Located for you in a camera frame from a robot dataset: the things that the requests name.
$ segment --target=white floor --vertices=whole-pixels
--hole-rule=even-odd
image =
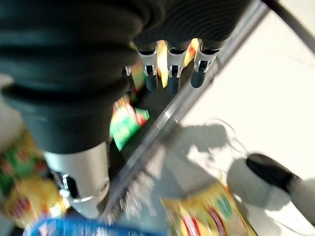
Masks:
[[[282,2],[315,35],[315,1]],[[265,153],[304,179],[315,178],[314,101],[315,56],[271,12],[181,125],[223,119],[249,152]],[[205,155],[191,147],[188,156],[200,162]],[[247,218],[259,235],[314,234],[286,194],[258,183],[244,163],[224,156],[227,159],[215,158],[213,166],[229,171],[232,163],[228,183],[241,195]]]

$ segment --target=black cable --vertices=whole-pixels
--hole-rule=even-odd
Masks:
[[[315,38],[308,32],[308,30],[305,29],[302,24],[276,0],[262,0],[262,2],[280,16],[315,55]]]

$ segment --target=black rubber fingertip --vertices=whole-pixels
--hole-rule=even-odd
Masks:
[[[146,76],[146,87],[150,92],[156,90],[158,87],[158,76],[157,75]]]
[[[170,95],[175,96],[179,91],[180,78],[172,76],[167,81],[167,91]]]
[[[199,88],[202,86],[203,82],[205,81],[206,73],[202,71],[195,72],[193,71],[190,79],[190,83],[194,88]]]

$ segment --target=silver metal cylinder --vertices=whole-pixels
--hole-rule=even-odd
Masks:
[[[86,218],[98,217],[105,209],[109,190],[106,143],[78,153],[44,155],[60,194]]]

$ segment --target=plastic wrapper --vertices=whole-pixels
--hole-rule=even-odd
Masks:
[[[134,109],[127,97],[120,98],[114,104],[113,117],[110,123],[109,133],[113,137],[118,150],[122,150],[126,142],[149,119],[147,110]]]
[[[28,227],[23,236],[163,236],[87,219],[48,219]]]
[[[163,199],[176,236],[256,236],[228,187],[217,183],[185,200]]]
[[[0,153],[0,211],[24,228],[43,216],[63,215],[69,208],[48,176],[43,154],[27,130]]]
[[[31,176],[15,183],[3,207],[18,227],[25,228],[42,217],[63,215],[70,205],[52,180]]]
[[[40,152],[27,130],[10,148],[0,152],[0,192],[6,196],[16,180],[33,174],[46,175],[49,172]]]

